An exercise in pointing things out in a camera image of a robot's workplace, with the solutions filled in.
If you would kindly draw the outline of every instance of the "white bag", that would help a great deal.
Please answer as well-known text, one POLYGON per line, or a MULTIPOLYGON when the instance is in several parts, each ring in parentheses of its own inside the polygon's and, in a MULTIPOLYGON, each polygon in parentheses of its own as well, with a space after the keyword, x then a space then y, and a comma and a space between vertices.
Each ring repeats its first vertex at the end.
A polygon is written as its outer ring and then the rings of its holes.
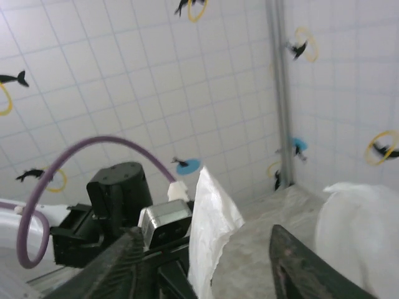
POLYGON ((210 283, 223 247, 243 224, 233 200, 204 167, 195 194, 188 271, 198 299, 213 299, 210 283))
POLYGON ((399 194, 384 186, 338 183, 319 213, 315 251, 379 299, 399 293, 399 194))

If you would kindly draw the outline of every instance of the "black motor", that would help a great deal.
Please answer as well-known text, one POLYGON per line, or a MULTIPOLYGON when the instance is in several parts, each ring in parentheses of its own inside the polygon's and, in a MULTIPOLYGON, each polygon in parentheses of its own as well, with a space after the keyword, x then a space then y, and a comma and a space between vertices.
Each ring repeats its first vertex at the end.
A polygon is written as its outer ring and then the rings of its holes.
POLYGON ((92 205, 69 207, 60 226, 50 229, 57 265, 85 267, 124 228, 137 226, 141 210, 153 204, 143 166, 136 162, 101 169, 86 188, 92 205))

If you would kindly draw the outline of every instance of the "floor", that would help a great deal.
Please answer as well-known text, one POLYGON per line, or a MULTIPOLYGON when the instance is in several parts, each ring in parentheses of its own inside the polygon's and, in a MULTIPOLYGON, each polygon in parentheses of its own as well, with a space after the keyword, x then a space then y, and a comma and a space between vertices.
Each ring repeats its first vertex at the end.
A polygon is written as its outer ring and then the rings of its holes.
POLYGON ((309 248, 323 200, 291 186, 242 209, 246 223, 224 247, 213 275, 214 299, 275 298, 269 261, 274 224, 284 226, 309 248))

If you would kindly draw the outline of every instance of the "black fish decal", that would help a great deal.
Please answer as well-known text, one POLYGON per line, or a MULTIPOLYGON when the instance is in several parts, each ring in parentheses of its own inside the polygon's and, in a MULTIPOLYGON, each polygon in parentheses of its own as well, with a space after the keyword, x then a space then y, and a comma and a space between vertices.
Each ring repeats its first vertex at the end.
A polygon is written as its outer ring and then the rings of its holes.
POLYGON ((32 168, 31 170, 24 171, 24 174, 22 176, 19 176, 18 178, 16 178, 16 180, 21 181, 21 183, 22 183, 27 176, 34 176, 35 178, 40 179, 43 174, 44 174, 44 170, 32 168))
MULTIPOLYGON (((205 3, 205 0, 192 0, 191 5, 194 5, 196 1, 199 1, 201 4, 205 3)), ((181 0, 179 7, 175 11, 175 14, 179 13, 179 16, 181 17, 181 9, 185 7, 188 4, 188 0, 181 0)))
POLYGON ((274 174, 274 178, 276 179, 276 182, 274 183, 274 190, 276 191, 277 189, 279 189, 281 181, 280 181, 280 171, 276 171, 276 173, 274 174))
POLYGON ((0 83, 5 84, 8 82, 17 81, 19 84, 29 87, 29 84, 25 81, 25 71, 23 70, 21 73, 18 74, 17 77, 8 76, 8 75, 0 75, 0 83))
POLYGON ((297 60, 299 56, 301 56, 305 52, 306 46, 307 46, 307 41, 305 41, 304 44, 301 46, 291 45, 290 43, 287 43, 287 48, 290 50, 291 53, 295 55, 294 60, 297 60))
POLYGON ((173 157, 172 163, 179 163, 180 167, 187 167, 188 166, 188 163, 186 161, 179 160, 176 157, 173 157))
POLYGON ((299 159, 301 159, 303 162, 306 162, 306 160, 307 160, 307 157, 305 157, 302 154, 302 150, 299 145, 295 145, 295 155, 294 156, 298 156, 299 159))
MULTIPOLYGON (((385 157, 385 155, 387 154, 389 148, 390 148, 390 146, 388 146, 388 145, 386 145, 386 146, 381 146, 378 142, 374 142, 374 143, 373 143, 373 149, 374 149, 381 157, 385 157)), ((397 157, 399 157, 399 150, 394 150, 394 151, 392 151, 392 153, 389 154, 389 156, 387 157, 387 159, 396 159, 397 157)))

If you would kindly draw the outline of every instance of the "blue circle decal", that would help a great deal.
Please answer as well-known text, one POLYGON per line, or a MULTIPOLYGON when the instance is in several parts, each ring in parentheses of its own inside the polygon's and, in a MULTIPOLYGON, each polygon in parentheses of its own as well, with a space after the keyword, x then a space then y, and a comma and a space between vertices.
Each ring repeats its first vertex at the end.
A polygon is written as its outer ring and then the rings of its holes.
POLYGON ((176 166, 176 172, 180 176, 186 176, 187 174, 194 173, 201 166, 201 161, 199 159, 188 159, 181 161, 177 158, 173 158, 172 163, 178 163, 176 166))

